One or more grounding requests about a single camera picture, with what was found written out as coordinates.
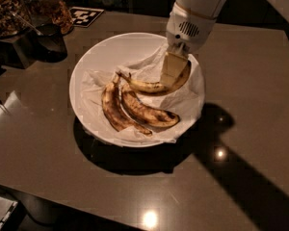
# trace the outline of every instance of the roasted banana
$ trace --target roasted banana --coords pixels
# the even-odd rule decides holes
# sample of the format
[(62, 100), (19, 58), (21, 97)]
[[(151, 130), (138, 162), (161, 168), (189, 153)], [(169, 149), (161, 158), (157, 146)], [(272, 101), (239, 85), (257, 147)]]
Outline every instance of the roasted banana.
[(117, 74), (122, 77), (131, 87), (131, 89), (137, 93), (149, 96), (160, 96), (172, 93), (179, 88), (181, 88), (189, 79), (191, 73), (191, 65), (189, 64), (182, 71), (181, 75), (174, 83), (174, 85), (170, 88), (162, 85), (160, 82), (145, 82), (133, 79), (131, 74), (128, 76), (123, 74), (122, 72), (117, 72)]
[(156, 109), (142, 103), (128, 83), (121, 88), (121, 104), (135, 120), (153, 127), (172, 127), (180, 121), (179, 115)]
[(104, 115), (117, 131), (134, 126), (141, 133), (151, 136), (152, 132), (149, 129), (128, 117), (120, 106), (118, 89), (119, 79), (120, 77), (116, 74), (114, 80), (107, 84), (105, 90), (102, 92), (102, 109)]

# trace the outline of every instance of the brown table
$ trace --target brown table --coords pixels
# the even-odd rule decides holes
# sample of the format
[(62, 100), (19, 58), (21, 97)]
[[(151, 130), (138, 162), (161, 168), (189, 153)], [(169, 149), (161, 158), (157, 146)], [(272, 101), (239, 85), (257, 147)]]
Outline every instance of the brown table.
[[(284, 226), (289, 42), (282, 31), (215, 25), (198, 57), (206, 80), (203, 116), (176, 145), (144, 153), (94, 147), (75, 119), (68, 85), (81, 56), (122, 33), (163, 36), (166, 23), (106, 12), (65, 36), (62, 62), (6, 67), (0, 97), (11, 114), (0, 115), (0, 185), (145, 230), (148, 211), (157, 215), (151, 230), (160, 231)], [(214, 157), (219, 148), (227, 153), (223, 162)]]

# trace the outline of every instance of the floor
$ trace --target floor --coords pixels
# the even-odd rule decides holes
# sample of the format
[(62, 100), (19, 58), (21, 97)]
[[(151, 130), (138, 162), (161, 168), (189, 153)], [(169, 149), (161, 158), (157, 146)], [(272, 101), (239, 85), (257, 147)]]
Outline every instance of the floor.
[(141, 231), (2, 186), (0, 196), (18, 200), (23, 206), (24, 217), (14, 231)]

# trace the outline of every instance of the white napkin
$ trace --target white napkin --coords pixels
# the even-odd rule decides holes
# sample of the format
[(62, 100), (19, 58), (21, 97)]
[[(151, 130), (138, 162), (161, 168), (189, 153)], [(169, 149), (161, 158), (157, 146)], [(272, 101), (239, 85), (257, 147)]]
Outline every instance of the white napkin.
[(172, 142), (188, 130), (199, 118), (204, 101), (203, 78), (196, 61), (192, 63), (191, 75), (187, 83), (179, 90), (164, 96), (145, 96), (139, 98), (147, 105), (174, 112), (180, 116), (180, 122), (168, 129), (151, 128), (153, 135), (147, 137), (129, 127), (117, 132), (103, 114), (101, 107), (101, 94), (115, 72), (120, 70), (124, 74), (132, 74), (132, 78), (148, 82), (157, 82), (163, 66), (167, 43), (163, 43), (152, 55), (135, 62), (122, 63), (114, 72), (86, 70), (81, 82), (82, 107), (88, 112), (90, 122), (98, 123), (99, 131), (93, 131), (101, 139), (111, 140), (113, 143), (128, 141), (139, 142)]

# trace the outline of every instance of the glass jar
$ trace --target glass jar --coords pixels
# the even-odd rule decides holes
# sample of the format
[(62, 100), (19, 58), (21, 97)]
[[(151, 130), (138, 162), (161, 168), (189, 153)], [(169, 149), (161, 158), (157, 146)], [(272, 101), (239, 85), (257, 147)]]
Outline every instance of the glass jar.
[(52, 22), (63, 35), (73, 29), (73, 20), (64, 0), (24, 0), (35, 26)]
[(27, 25), (11, 12), (17, 13), (28, 22), (31, 21), (23, 0), (0, 0), (0, 39), (17, 35), (27, 28)]

